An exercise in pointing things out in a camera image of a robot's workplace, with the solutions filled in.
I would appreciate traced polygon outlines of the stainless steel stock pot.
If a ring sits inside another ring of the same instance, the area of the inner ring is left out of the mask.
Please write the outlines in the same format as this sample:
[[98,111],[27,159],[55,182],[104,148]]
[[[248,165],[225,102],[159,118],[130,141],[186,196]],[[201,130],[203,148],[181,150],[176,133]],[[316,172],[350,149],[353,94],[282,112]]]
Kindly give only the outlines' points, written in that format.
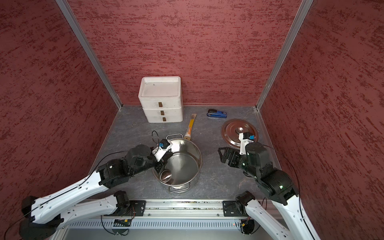
[[171,152],[173,156],[169,158],[165,169],[172,172],[173,182],[163,183],[160,174],[154,169],[152,173],[156,180],[166,188],[170,194],[181,194],[190,190],[198,180],[202,168],[202,154],[199,148],[192,142],[184,139],[182,134],[166,136],[173,145]]

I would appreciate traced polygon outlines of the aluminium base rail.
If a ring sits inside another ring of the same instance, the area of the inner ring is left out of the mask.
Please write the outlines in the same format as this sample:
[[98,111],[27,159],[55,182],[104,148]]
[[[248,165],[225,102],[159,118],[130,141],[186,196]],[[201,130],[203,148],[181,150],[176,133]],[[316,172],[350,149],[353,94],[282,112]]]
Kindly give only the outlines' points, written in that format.
[[[241,228],[238,230],[244,235],[251,235],[257,232],[261,227],[259,224],[246,216],[235,214],[225,214],[224,207],[226,204],[231,204],[234,201],[226,200],[183,200],[183,199],[152,199],[152,200],[134,200],[136,216],[104,216],[104,217],[89,217],[75,222],[90,220],[90,219],[113,219],[113,220],[130,220],[133,219],[233,219],[241,221]],[[62,240],[65,233],[70,230],[69,225],[61,227],[51,237],[52,240]],[[103,230],[111,236],[126,236],[132,229],[122,230]]]

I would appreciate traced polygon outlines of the aluminium corner post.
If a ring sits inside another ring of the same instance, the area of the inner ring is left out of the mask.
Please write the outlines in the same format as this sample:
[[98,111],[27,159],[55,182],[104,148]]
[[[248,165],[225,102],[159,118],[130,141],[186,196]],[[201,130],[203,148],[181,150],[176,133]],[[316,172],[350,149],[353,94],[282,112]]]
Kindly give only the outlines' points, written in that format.
[[116,104],[118,111],[120,111],[123,108],[123,103],[120,100],[118,94],[116,93],[110,79],[108,78],[105,70],[102,67],[102,64],[100,63],[96,53],[91,47],[91,44],[89,43],[84,31],[82,30],[78,20],[75,17],[75,14],[73,13],[68,1],[65,0],[56,0],[57,5],[59,6],[61,12],[63,13],[65,19],[67,20],[68,24],[70,25],[71,29],[73,30],[75,36],[77,37],[78,41],[80,42],[81,46],[83,47],[86,55],[88,56],[89,60],[91,61],[93,67],[95,68],[96,72],[98,73],[99,77],[101,78],[104,86],[106,87],[108,93],[110,94],[111,98],[113,99],[114,103]]
[[256,109],[258,112],[261,111],[262,109],[262,106],[276,80],[276,77],[278,76],[279,74],[279,71],[281,69],[281,67],[283,66],[283,63],[294,43],[294,40],[313,4],[313,0],[302,0],[300,6],[299,6],[299,9],[296,13],[296,16],[293,20],[293,23],[289,29],[289,32],[286,36],[286,39],[282,45],[282,48],[280,50],[280,53],[277,57],[277,60],[275,62],[275,65],[271,71],[271,74],[266,82],[266,85],[265,87],[263,88],[263,91],[261,93],[261,96],[259,97],[258,101],[257,101],[257,104],[256,104]]

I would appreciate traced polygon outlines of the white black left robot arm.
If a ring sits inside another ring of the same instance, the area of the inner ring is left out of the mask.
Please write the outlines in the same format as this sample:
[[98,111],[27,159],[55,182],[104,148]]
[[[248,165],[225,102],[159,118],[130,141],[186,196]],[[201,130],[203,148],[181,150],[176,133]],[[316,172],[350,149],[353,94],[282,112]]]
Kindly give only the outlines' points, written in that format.
[[84,179],[42,198],[28,196],[22,201],[24,219],[19,234],[24,240],[44,240],[58,228],[95,216],[124,216],[132,214],[127,193],[116,193],[95,201],[86,199],[118,185],[150,169],[160,171],[173,155],[171,144],[160,143],[156,148],[138,145],[125,157],[112,159],[99,166]]

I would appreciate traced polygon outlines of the white three-drawer storage box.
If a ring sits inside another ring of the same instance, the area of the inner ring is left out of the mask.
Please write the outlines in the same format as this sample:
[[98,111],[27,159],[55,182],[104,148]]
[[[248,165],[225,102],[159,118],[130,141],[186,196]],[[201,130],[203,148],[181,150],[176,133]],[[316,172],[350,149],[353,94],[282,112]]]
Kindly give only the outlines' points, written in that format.
[[179,123],[183,121],[181,78],[144,77],[138,94],[149,123]]

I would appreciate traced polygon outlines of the white perforated vent strip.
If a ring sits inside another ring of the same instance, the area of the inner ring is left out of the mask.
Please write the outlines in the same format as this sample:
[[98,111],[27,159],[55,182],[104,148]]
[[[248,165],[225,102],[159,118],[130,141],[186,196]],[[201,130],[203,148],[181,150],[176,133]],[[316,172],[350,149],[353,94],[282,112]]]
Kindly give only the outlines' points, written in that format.
[[75,222],[69,229],[107,229],[107,230],[239,230],[240,220],[233,219],[90,219]]

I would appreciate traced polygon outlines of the left aluminium corner post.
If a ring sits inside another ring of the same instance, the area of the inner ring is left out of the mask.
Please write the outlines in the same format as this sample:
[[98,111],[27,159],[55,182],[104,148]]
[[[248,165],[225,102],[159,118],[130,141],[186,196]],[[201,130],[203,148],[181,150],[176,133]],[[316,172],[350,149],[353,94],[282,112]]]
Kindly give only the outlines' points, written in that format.
[[120,100],[118,94],[116,93],[110,79],[108,78],[105,70],[102,67],[102,64],[100,63],[96,53],[91,47],[91,44],[89,43],[84,31],[82,30],[78,20],[75,17],[75,14],[73,13],[68,1],[65,0],[56,0],[57,5],[59,6],[61,12],[63,13],[65,19],[67,20],[68,24],[70,25],[71,29],[73,30],[75,36],[77,37],[78,41],[80,42],[81,46],[83,47],[86,55],[88,56],[89,60],[91,61],[93,67],[95,68],[96,72],[98,73],[99,77],[101,78],[104,86],[106,87],[108,93],[110,94],[111,98],[113,99],[114,103],[116,104],[118,111],[120,111],[123,108],[123,103]]

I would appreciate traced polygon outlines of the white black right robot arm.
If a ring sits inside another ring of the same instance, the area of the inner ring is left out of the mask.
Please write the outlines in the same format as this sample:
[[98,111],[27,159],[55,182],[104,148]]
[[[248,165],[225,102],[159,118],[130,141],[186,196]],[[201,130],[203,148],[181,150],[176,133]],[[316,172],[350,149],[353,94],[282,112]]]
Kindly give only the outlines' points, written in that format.
[[299,182],[273,166],[269,149],[269,146],[256,142],[246,144],[244,153],[229,147],[219,148],[218,152],[222,163],[242,170],[255,180],[286,225],[269,214],[250,192],[237,196],[238,211],[256,221],[274,240],[320,239],[302,204]]

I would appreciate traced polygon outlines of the right aluminium corner post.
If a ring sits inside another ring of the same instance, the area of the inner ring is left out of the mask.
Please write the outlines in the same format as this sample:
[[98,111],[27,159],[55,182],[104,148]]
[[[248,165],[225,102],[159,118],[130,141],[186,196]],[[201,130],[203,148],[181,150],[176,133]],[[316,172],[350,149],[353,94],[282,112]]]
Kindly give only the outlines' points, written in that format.
[[256,104],[256,109],[258,112],[261,111],[262,109],[262,106],[276,80],[276,77],[278,76],[279,74],[279,71],[281,69],[281,67],[283,66],[283,63],[294,43],[294,40],[313,4],[313,0],[302,0],[300,6],[299,6],[299,9],[296,13],[296,16],[293,20],[293,23],[289,29],[289,32],[286,36],[286,39],[282,45],[282,48],[280,50],[280,53],[277,57],[277,60],[275,62],[275,65],[271,71],[271,74],[266,82],[266,85],[265,87],[263,88],[263,91],[261,93],[261,96],[259,97],[258,101],[257,101],[257,104]]

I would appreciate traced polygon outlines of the steel pot lid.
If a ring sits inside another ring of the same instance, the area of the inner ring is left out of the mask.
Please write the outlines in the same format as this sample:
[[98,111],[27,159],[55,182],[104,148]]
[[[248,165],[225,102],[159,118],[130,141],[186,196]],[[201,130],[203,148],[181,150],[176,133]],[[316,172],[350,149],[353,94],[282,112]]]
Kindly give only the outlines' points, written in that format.
[[241,141],[239,135],[241,133],[250,132],[258,141],[259,135],[256,128],[249,122],[242,119],[231,119],[226,121],[221,128],[221,135],[224,141],[231,147],[240,149]]

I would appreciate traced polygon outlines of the long steel ladle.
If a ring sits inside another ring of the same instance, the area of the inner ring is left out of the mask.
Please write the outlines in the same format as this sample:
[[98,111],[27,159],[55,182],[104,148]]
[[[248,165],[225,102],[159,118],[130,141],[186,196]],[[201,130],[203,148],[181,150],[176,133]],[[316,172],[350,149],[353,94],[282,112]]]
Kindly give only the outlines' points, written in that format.
[[163,183],[171,184],[173,182],[172,172],[168,169],[163,170],[160,174],[160,180]]

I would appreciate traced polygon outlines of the blue black stapler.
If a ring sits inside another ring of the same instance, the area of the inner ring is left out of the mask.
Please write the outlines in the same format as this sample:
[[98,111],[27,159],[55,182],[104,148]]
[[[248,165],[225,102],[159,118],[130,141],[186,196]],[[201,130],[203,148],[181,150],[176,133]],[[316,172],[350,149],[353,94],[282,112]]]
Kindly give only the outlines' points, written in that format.
[[210,117],[210,118],[223,118],[223,119],[226,119],[227,118],[227,113],[226,112],[222,112],[222,111],[218,111],[218,110],[215,110],[215,109],[209,109],[208,112],[207,112],[207,116]]

